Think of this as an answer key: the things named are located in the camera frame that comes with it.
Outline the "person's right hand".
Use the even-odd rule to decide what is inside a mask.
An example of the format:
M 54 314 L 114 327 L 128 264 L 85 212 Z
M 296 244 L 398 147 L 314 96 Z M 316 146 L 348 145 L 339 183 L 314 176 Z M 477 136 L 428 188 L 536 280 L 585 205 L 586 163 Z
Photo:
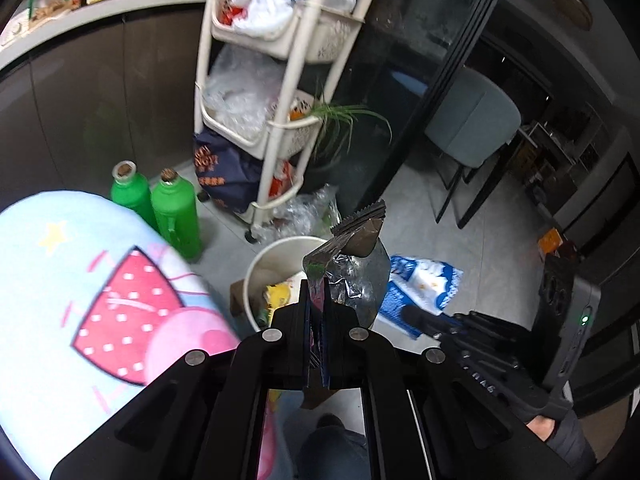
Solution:
M 533 431 L 540 440 L 547 441 L 553 434 L 555 420 L 542 415 L 537 415 L 526 424 L 526 427 L 530 431 Z

